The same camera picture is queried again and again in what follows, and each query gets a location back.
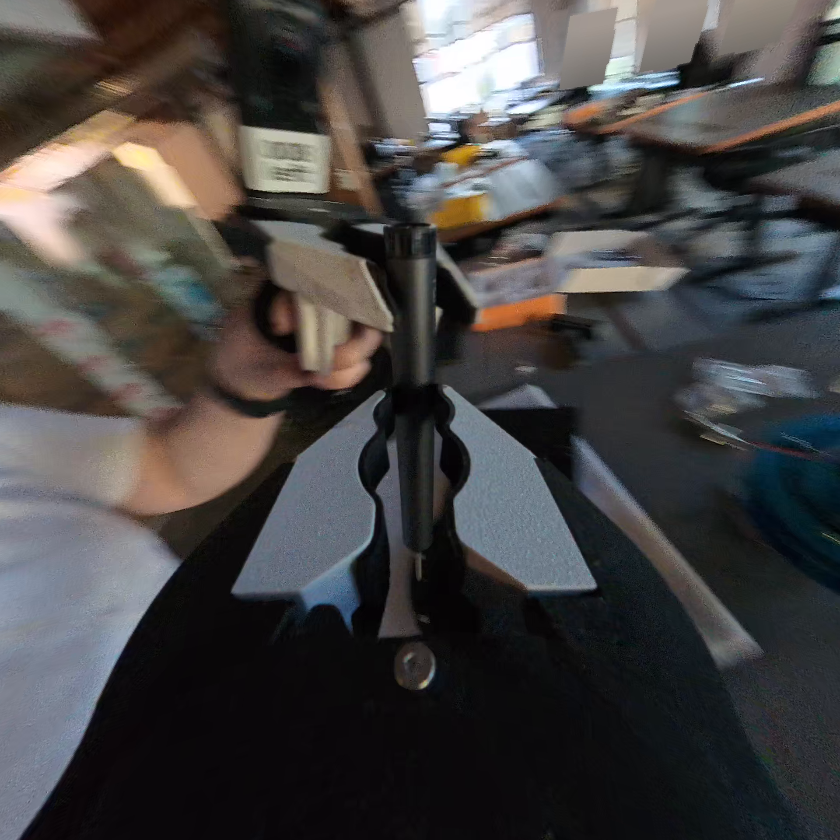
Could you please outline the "orange cardboard box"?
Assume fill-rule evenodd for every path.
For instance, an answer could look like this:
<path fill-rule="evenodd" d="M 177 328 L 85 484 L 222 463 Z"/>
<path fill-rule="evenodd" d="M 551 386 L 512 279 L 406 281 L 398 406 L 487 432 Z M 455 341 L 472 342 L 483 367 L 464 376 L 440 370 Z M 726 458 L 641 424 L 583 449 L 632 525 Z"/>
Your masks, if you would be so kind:
<path fill-rule="evenodd" d="M 476 299 L 472 329 L 488 332 L 566 314 L 568 299 L 664 291 L 688 274 L 664 240 L 625 229 L 519 235 L 509 259 L 463 268 Z"/>

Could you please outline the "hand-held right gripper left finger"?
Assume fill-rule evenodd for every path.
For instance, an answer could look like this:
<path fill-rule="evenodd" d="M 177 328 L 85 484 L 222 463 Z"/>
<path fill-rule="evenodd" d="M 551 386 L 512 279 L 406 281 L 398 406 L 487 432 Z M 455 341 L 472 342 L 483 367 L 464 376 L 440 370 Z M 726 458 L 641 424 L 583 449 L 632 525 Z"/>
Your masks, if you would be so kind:
<path fill-rule="evenodd" d="M 352 632 L 377 632 L 390 586 L 379 485 L 391 466 L 392 400 L 375 392 L 291 468 L 232 587 L 249 602 L 333 606 Z"/>

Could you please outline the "person's white shirt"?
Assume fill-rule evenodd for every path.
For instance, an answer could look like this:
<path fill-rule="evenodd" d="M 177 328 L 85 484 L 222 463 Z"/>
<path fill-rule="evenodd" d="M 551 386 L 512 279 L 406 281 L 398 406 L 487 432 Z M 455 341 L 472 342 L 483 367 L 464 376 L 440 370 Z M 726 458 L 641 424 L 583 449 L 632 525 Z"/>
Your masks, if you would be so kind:
<path fill-rule="evenodd" d="M 176 561 L 121 513 L 142 428 L 1 408 L 1 836 L 20 838 L 77 751 Z"/>

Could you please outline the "dark grey electric screwdriver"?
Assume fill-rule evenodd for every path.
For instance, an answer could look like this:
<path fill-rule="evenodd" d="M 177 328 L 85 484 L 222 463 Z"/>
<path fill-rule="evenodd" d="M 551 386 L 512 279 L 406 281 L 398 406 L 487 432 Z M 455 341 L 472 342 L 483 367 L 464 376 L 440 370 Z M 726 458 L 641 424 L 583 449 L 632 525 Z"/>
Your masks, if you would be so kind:
<path fill-rule="evenodd" d="M 430 224 L 390 225 L 384 243 L 394 321 L 392 406 L 402 538 L 421 581 L 434 539 L 437 230 Z"/>

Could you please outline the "white foam sheet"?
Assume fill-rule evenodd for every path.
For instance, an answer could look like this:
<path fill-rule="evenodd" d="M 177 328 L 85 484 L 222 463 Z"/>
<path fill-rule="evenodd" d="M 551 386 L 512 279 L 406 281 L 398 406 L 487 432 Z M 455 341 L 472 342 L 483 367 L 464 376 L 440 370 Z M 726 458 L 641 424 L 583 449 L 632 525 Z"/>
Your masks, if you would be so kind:
<path fill-rule="evenodd" d="M 571 451 L 574 484 L 647 557 L 695 624 L 716 666 L 722 670 L 733 669 L 761 658 L 764 651 L 759 643 L 666 538 L 593 447 L 573 436 Z M 378 635 L 405 638 L 418 634 L 418 624 L 408 605 L 409 558 L 402 541 L 401 498 L 393 442 L 389 442 L 387 453 L 391 464 L 377 490 L 384 504 L 392 578 Z"/>

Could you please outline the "black metal base plate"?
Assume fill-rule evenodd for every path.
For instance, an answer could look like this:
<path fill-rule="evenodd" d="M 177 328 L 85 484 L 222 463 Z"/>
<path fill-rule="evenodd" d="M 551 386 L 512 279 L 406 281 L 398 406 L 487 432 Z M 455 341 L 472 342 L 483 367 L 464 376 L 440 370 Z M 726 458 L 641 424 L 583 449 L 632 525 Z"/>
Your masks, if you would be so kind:
<path fill-rule="evenodd" d="M 571 477 L 572 436 L 578 427 L 576 409 L 569 406 L 497 408 L 481 412 L 537 458 Z"/>

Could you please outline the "dark grey desk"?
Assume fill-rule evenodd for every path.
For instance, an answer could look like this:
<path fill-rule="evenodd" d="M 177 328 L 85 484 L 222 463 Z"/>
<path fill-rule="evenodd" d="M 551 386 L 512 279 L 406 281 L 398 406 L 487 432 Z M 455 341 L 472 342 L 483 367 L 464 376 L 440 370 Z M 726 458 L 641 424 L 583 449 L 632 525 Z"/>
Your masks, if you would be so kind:
<path fill-rule="evenodd" d="M 762 648 L 726 669 L 742 724 L 807 838 L 838 838 L 838 594 L 762 544 L 733 498 L 744 453 L 678 428 L 673 394 L 695 359 L 781 364 L 810 372 L 821 394 L 772 400 L 744 418 L 752 433 L 838 411 L 838 311 L 741 326 L 662 352 L 565 371 L 536 366 L 504 332 L 474 336 L 440 373 L 471 402 L 517 385 L 579 410 L 579 429 L 688 566 Z"/>

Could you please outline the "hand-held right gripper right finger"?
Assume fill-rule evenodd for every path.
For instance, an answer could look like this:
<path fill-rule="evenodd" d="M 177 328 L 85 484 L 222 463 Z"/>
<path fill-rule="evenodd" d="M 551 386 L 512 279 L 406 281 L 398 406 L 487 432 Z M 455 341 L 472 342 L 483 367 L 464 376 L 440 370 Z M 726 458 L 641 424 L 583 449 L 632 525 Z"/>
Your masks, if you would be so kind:
<path fill-rule="evenodd" d="M 534 596 L 594 592 L 595 579 L 538 465 L 538 458 L 450 386 L 443 386 L 440 469 L 455 534 L 485 574 Z M 557 406 L 533 385 L 490 409 Z"/>

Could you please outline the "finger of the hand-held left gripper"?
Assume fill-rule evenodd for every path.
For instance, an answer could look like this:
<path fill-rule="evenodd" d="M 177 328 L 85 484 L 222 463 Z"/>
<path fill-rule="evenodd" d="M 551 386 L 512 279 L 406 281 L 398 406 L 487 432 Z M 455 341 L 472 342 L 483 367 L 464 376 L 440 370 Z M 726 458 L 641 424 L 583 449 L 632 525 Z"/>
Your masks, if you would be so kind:
<path fill-rule="evenodd" d="M 442 245 L 436 247 L 435 302 L 456 325 L 472 325 L 480 309 L 476 292 Z"/>
<path fill-rule="evenodd" d="M 266 241 L 269 282 L 352 322 L 391 333 L 394 317 L 370 262 L 315 224 L 255 220 Z"/>

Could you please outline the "person's left forearm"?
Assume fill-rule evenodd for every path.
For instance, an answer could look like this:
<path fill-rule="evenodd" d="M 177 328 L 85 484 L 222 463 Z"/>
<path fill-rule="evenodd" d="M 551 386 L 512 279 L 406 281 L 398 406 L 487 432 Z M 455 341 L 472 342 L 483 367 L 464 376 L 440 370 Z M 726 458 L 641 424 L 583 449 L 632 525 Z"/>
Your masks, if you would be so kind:
<path fill-rule="evenodd" d="M 200 506 L 234 489 L 264 461 L 282 415 L 236 413 L 199 392 L 139 437 L 130 489 L 120 508 L 146 518 Z"/>

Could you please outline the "dark desk with orange edge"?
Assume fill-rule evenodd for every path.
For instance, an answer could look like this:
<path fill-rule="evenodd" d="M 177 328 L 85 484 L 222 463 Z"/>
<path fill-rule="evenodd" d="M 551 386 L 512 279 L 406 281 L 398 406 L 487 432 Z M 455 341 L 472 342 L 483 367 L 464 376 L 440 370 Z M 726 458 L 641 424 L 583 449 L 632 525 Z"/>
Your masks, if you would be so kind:
<path fill-rule="evenodd" d="M 621 135 L 643 149 L 701 158 L 838 120 L 839 86 L 761 85 L 697 90 L 631 115 L 621 98 L 566 111 L 567 130 L 595 138 Z"/>

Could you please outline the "person's left hand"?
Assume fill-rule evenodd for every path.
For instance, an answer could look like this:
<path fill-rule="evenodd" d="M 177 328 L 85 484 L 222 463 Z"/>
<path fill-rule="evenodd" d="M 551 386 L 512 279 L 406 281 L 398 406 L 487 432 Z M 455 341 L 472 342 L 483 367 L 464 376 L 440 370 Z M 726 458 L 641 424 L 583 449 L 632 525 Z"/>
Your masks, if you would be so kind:
<path fill-rule="evenodd" d="M 362 383 L 371 372 L 383 333 L 362 324 L 332 351 L 328 373 L 307 371 L 300 354 L 290 351 L 298 326 L 297 312 L 287 292 L 275 290 L 260 331 L 256 318 L 261 293 L 241 304 L 227 317 L 207 367 L 208 384 L 215 382 L 237 395 L 254 400 L 289 396 L 290 407 L 318 402 L 321 397 L 345 392 Z"/>

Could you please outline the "black watch band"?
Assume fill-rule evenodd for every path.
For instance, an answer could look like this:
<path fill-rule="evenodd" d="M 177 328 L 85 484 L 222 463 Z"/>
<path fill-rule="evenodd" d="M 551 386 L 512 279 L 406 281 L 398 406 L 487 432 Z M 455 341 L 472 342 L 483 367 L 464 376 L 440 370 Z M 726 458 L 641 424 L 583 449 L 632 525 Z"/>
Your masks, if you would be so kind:
<path fill-rule="evenodd" d="M 267 419 L 284 413 L 290 406 L 288 395 L 273 400 L 254 400 L 237 395 L 224 389 L 218 383 L 210 381 L 206 385 L 207 393 L 220 405 L 248 419 Z"/>

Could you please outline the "small crumpled clear plastic bag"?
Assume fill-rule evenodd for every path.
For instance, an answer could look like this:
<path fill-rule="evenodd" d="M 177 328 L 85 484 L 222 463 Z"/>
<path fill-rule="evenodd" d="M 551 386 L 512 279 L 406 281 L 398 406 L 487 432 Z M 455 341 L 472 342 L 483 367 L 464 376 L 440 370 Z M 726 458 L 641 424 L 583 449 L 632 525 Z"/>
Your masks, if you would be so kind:
<path fill-rule="evenodd" d="M 691 366 L 691 381 L 681 386 L 673 400 L 680 418 L 713 444 L 742 451 L 774 452 L 812 459 L 816 449 L 795 437 L 783 436 L 782 444 L 758 440 L 732 421 L 758 411 L 772 400 L 812 400 L 823 394 L 811 374 L 777 364 L 746 365 L 699 358 Z"/>

